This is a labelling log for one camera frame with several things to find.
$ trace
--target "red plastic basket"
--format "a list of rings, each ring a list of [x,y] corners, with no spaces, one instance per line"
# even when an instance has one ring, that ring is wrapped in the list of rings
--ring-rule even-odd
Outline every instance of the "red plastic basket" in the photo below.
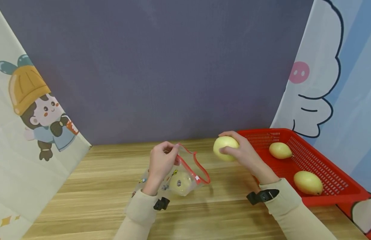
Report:
[[[350,203],[369,198],[368,192],[362,186],[292,130],[253,129],[238,133],[248,139],[263,161],[279,177],[287,179],[307,207]],[[293,156],[282,160],[274,158],[268,150],[274,142],[287,144]],[[302,170],[312,172],[321,179],[324,186],[322,195],[307,195],[296,188],[293,176]]]

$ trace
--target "purple-gray backdrop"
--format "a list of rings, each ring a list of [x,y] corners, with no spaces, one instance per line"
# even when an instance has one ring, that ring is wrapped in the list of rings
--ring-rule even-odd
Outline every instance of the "purple-gray backdrop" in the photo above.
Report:
[[[269,127],[312,0],[0,0],[92,144]]]

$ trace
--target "person's right hand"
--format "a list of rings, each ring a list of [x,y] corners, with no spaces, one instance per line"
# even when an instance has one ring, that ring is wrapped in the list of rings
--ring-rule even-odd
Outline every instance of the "person's right hand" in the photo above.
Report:
[[[223,136],[233,137],[239,143],[239,148],[223,147],[220,149],[222,154],[228,154],[236,158],[241,165],[259,180],[260,184],[265,185],[279,181],[279,177],[263,162],[245,137],[234,131],[219,134],[219,137]]]

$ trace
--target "pear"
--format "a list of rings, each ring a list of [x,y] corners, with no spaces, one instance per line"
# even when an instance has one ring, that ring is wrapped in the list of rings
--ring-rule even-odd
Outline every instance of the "pear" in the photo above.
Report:
[[[213,152],[215,155],[223,161],[233,161],[235,160],[234,157],[228,154],[222,154],[219,150],[222,147],[233,147],[239,148],[239,143],[233,138],[229,136],[218,137],[213,144]]]
[[[274,142],[269,146],[269,152],[277,159],[286,159],[292,157],[292,151],[287,144],[283,142]]]
[[[178,171],[171,177],[169,189],[180,196],[186,196],[192,189],[192,180],[187,172]]]
[[[323,184],[321,180],[312,172],[297,172],[293,177],[293,181],[295,182],[297,189],[305,194],[319,196],[323,192]]]

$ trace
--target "wrist strap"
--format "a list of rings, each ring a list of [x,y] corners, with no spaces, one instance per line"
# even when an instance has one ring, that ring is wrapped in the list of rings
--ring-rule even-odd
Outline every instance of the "wrist strap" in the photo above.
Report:
[[[247,199],[252,205],[255,205],[259,202],[268,202],[269,200],[274,199],[278,194],[279,190],[277,189],[266,189],[260,191],[258,194],[251,192],[247,195]]]
[[[153,209],[155,210],[166,210],[167,207],[168,207],[168,204],[169,204],[170,200],[169,199],[166,199],[165,197],[162,197],[162,199],[158,199],[156,204],[153,206]]]

